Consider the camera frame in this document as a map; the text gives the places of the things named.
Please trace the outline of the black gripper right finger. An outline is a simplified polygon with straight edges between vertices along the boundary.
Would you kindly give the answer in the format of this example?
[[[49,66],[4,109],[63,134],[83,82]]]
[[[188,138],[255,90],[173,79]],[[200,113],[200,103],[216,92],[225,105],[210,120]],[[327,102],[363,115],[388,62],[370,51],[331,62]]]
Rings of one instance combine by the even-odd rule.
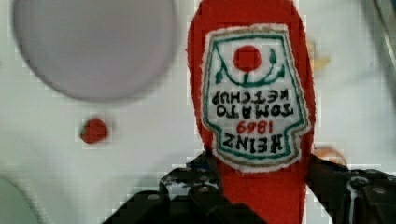
[[[375,169],[350,170],[312,155],[307,186],[332,224],[396,224],[396,180]]]

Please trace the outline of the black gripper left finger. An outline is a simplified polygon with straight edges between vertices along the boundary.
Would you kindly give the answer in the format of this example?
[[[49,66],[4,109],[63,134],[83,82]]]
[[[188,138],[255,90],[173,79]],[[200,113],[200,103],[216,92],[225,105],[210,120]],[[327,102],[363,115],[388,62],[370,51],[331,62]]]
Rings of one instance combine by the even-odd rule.
[[[137,192],[103,224],[267,224],[244,203],[223,194],[215,158],[204,152]]]

